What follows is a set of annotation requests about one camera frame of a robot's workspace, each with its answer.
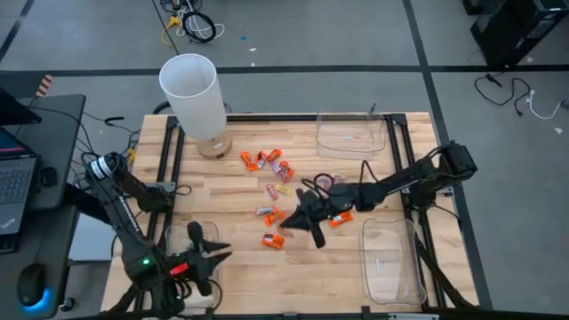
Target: white lampshade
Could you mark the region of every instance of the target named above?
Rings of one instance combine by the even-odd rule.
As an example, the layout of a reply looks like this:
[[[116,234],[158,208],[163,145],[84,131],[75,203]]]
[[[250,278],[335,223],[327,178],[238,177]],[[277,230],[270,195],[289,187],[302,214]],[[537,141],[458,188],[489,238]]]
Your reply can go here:
[[[215,66],[199,54],[182,54],[164,64],[160,86],[184,132],[196,140],[212,140],[227,122]]]

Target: wooden table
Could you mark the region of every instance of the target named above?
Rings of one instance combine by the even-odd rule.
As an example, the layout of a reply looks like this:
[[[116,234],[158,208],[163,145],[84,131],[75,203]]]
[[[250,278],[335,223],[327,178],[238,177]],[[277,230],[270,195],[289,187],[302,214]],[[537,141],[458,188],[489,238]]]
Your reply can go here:
[[[418,159],[434,148],[437,140],[428,113],[408,113],[406,117]],[[132,171],[142,181],[156,180],[166,119],[167,116],[144,119]],[[348,182],[357,181],[361,160],[318,156],[314,122],[229,122],[228,131],[233,136],[233,148],[227,156],[214,161],[200,156],[195,141],[186,137],[178,183],[190,185],[193,192],[189,196],[177,196],[171,229],[171,245],[183,247],[188,242],[185,225],[189,221],[211,222],[217,227],[220,240],[232,244],[233,254],[220,265],[223,302],[216,314],[357,313],[362,306],[370,306],[372,312],[421,310],[420,306],[375,304],[366,297],[363,288],[358,244],[362,224],[371,218],[402,219],[399,194],[386,198],[373,212],[354,214],[354,221],[338,228],[321,223],[327,242],[323,249],[317,250],[312,237],[300,231],[294,233],[293,239],[286,239],[282,251],[263,247],[260,245],[262,235],[276,231],[274,227],[266,228],[262,220],[254,216],[255,208],[276,204],[293,211],[297,199],[280,195],[273,202],[265,185],[279,182],[275,174],[270,168],[247,172],[239,157],[241,151],[254,155],[261,149],[268,153],[280,148],[283,151],[280,159],[288,161],[296,171],[287,185],[291,189],[301,185],[301,177],[312,178],[320,172],[335,172]],[[171,150],[176,137],[177,134],[172,136]],[[405,153],[399,130],[397,141]],[[172,171],[173,152],[170,154],[166,177],[170,177]],[[395,172],[389,139],[385,149],[374,156],[370,164],[379,179]],[[439,196],[437,204],[453,210],[450,197]],[[132,210],[137,212],[135,204],[132,205]],[[477,304],[457,220],[448,212],[431,209],[429,222],[440,268],[467,300]],[[139,223],[146,230],[148,215],[142,214]],[[130,284],[120,253],[120,244],[117,244],[102,309],[112,307]],[[423,270],[429,304],[435,306],[431,276],[424,264]]]

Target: lamp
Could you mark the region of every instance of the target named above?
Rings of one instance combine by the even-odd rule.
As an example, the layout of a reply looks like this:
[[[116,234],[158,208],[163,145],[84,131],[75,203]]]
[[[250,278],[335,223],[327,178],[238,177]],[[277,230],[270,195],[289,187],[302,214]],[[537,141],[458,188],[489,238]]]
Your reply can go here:
[[[213,63],[199,54],[182,54],[164,64],[158,79],[199,153],[211,159],[224,157],[231,150],[231,137],[225,132],[227,116]]]

